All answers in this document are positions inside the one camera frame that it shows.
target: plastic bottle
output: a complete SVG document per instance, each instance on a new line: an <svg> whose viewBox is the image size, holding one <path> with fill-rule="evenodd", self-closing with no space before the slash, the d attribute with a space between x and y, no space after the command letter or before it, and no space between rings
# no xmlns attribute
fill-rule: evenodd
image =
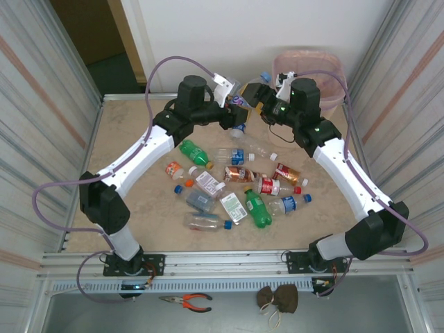
<svg viewBox="0 0 444 333"><path fill-rule="evenodd" d="M194 181L186 177L187 174L185 173L185 170L176 161L164 161L162 166L166 174L170 176L172 180L180 185L185 185L186 187L193 186Z"/></svg>
<svg viewBox="0 0 444 333"><path fill-rule="evenodd" d="M253 216L256 226L258 228L265 228L267 225L270 225L272 221L271 215L267 212L260 195L253 192L249 186L244 187L244 192L246 194L245 204Z"/></svg>
<svg viewBox="0 0 444 333"><path fill-rule="evenodd" d="M224 191L225 183L218 182L208 171L192 166L188 174L195 180L195 183L212 198L218 198Z"/></svg>
<svg viewBox="0 0 444 333"><path fill-rule="evenodd" d="M234 83L234 87L230 92L231 98L229 99L229 103L251 108L241 95L246 85L241 85L238 80L233 78L227 78L227 79L231 83ZM247 85L250 83L263 83L265 85L268 85L270 82L271 82L271 75L266 71L263 71L261 75L259 75L259 77L252 79L250 82L247 83Z"/></svg>
<svg viewBox="0 0 444 333"><path fill-rule="evenodd" d="M253 189L257 193L281 197L302 193L302 189L299 186L294 187L287 182L271 178L256 178L253 182Z"/></svg>
<svg viewBox="0 0 444 333"><path fill-rule="evenodd" d="M213 162L208 159L207 153L197 147L191 140L184 140L179 146L180 151L187 156L195 165L201 165L211 170Z"/></svg>
<svg viewBox="0 0 444 333"><path fill-rule="evenodd" d="M233 127L230 131L230 135L236 144L240 145L242 148L248 149L251 153L269 158L272 161L276 160L278 157L277 153L274 153L267 144L245 134L245 124Z"/></svg>
<svg viewBox="0 0 444 333"><path fill-rule="evenodd" d="M214 214L186 213L183 219L183 225L191 230L216 232L220 229L230 230L232 221L224 221Z"/></svg>
<svg viewBox="0 0 444 333"><path fill-rule="evenodd" d="M285 198L276 198L270 201L268 210L273 216L289 214L295 210L300 210L311 202L311 196L304 194L303 196L286 196Z"/></svg>
<svg viewBox="0 0 444 333"><path fill-rule="evenodd" d="M183 199L188 206L193 207L199 212L211 213L214 209L214 199L198 189L178 185L174 188L174 193Z"/></svg>
<svg viewBox="0 0 444 333"><path fill-rule="evenodd" d="M216 163L242 165L245 161L254 161L255 154L247 153L240 148L213 148L209 154Z"/></svg>

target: wire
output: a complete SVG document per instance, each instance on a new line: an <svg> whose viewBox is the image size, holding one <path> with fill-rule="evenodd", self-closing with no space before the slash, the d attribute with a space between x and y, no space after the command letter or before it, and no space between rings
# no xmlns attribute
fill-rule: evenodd
<svg viewBox="0 0 444 333"><path fill-rule="evenodd" d="M345 269L343 275L339 278L339 280L337 282L335 282L333 284L333 286L331 286L326 291L323 291L322 293L316 293L316 295L317 296L324 296L325 294L331 292L333 289L335 289L337 286L339 286L342 283L342 281L344 281L345 276L347 275L348 271L350 270L350 266L352 264L352 261L353 261L353 258L350 258L350 260L348 261L347 268Z"/></svg>
<svg viewBox="0 0 444 333"><path fill-rule="evenodd" d="M347 89L347 85L342 81L342 79L336 73L331 72L331 71L323 71L320 69L313 70L313 71L304 71L302 73L298 73L297 76L305 76L305 75L310 75L310 74L327 74L327 75L332 76L333 78L335 78L339 82L339 84L342 86L342 89L345 92L345 99L346 99L347 105L348 105L348 116L347 116L348 127L347 127L347 135L345 137L343 154L344 154L344 160L345 160L346 164L348 165L348 168L351 170L353 175L355 175L356 179L358 179L358 181L361 183L361 185L367 190L367 192L373 197L373 199L377 203L379 203L383 208L385 208L386 211L390 212L397 219L401 220L401 222L403 222L405 225L409 226L422 239L422 241L424 243L421 249L419 249L417 251L413 251L413 252L401 253L401 252L382 251L382 252L379 252L379 254L380 255L393 255L393 256L400 256L400 257L408 257L408 256L420 255L421 253L424 253L429 248L429 241L426 238L425 234L421 230L419 230L419 228L417 228L412 222L410 222L409 220L404 218L402 215L397 213L390 206L386 205L384 203L384 201L380 200L378 198L378 196L376 195L376 193L373 192L373 190L361 178L361 176L359 175L359 173L357 172L357 170L355 169L355 167L353 166L351 161L348 159L348 147L350 145L350 137L351 137L351 132L352 132L352 129L351 129L352 126L351 126L350 122L351 122L351 118L353 116L353 108L352 108L352 101L350 98L350 94Z"/></svg>
<svg viewBox="0 0 444 333"><path fill-rule="evenodd" d="M271 130L271 124L268 125L268 130L270 131L271 134L275 135L276 137L280 138L282 141L285 141L286 143L292 144L293 142L295 142L295 139L293 139L293 141L288 141L288 140L284 139L283 137L281 137L280 135L277 135L276 133L274 133Z"/></svg>

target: floor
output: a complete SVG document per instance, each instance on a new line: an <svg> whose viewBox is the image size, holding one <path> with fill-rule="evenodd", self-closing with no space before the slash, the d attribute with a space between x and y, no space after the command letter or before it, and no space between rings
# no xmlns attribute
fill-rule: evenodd
<svg viewBox="0 0 444 333"><path fill-rule="evenodd" d="M90 64L87 69L101 95L141 92L126 53Z"/></svg>
<svg viewBox="0 0 444 333"><path fill-rule="evenodd" d="M165 103L166 101L152 101L153 109L159 112ZM94 173L112 163L139 139L147 121L144 101L106 102L88 169ZM332 121L339 130L345 132L346 122L340 109L335 112ZM268 138L268 126L255 113L248 120L246 132L263 140ZM196 126L189 138L204 150L211 147L234 148L228 133L216 123L205 127ZM312 195L313 202L305 209L289 216L274 218L273 224L265 229L256 228L253 220L247 216L232 230L215 233L188 230L182 226L182 219L184 213L192 209L178 200L173 192L176 184L162 168L163 162L172 160L177 160L186 170L192 165L176 148L156 162L125 198L131 211L129 226L136 240L145 251L284 250L307 248L310 242L328 234L349 230L356 223L338 187L301 148L294 144L293 148L275 147L275 151L279 154L280 162L302 171L303 176L309 179L304 190ZM276 162L257 158L246 166L272 175ZM214 172L212 171L219 180L223 167L216 166ZM244 186L229 183L228 187L244 203ZM228 218L219 203L215 214ZM91 226L91 222L78 210L74 227ZM107 248L104 240L97 234L74 232L70 237L67 246L69 252L93 252Z"/></svg>
<svg viewBox="0 0 444 333"><path fill-rule="evenodd" d="M135 302L116 305L93 303L80 294L54 296L43 332L266 332L274 311L259 315L252 292L213 293L211 302L194 300L196 306L212 307L206 314L159 296L165 295L145 294ZM396 277L368 276L347 277L330 299L300 292L296 312L283 314L276 332L409 333L412 329Z"/></svg>

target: blue bottle cap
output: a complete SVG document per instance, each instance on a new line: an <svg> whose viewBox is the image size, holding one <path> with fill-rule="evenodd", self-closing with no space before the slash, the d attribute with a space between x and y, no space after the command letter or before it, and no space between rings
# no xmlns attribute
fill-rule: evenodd
<svg viewBox="0 0 444 333"><path fill-rule="evenodd" d="M267 83L269 83L271 81L271 75L268 74L266 71L263 71L261 73L261 78L263 78L264 81L266 81Z"/></svg>
<svg viewBox="0 0 444 333"><path fill-rule="evenodd" d="M176 194L180 194L183 190L183 187L181 187L180 185L174 187L174 193Z"/></svg>
<svg viewBox="0 0 444 333"><path fill-rule="evenodd" d="M245 127L247 127L247 126L245 126L244 123L241 123L239 126L235 126L235 127L233 127L233 129L235 129L235 130L241 130L242 132L245 133Z"/></svg>
<svg viewBox="0 0 444 333"><path fill-rule="evenodd" d="M225 224L223 225L223 227L224 227L226 230L230 230L232 224L233 224L232 221L230 221L230 220L226 220L226 221L225 221Z"/></svg>

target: green bottle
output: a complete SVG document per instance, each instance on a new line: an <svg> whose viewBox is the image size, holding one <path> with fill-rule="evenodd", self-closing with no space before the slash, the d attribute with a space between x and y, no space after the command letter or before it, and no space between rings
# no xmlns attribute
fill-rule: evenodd
<svg viewBox="0 0 444 333"><path fill-rule="evenodd" d="M195 165L205 166L208 170L213 169L213 162L210 162L207 153L197 147L191 140L184 140L179 149L182 154L186 155Z"/></svg>
<svg viewBox="0 0 444 333"><path fill-rule="evenodd" d="M258 228L265 228L267 225L270 225L271 215L267 212L264 201L262 201L259 194L253 192L249 186L244 187L244 192L247 195L245 204L253 216L256 226Z"/></svg>

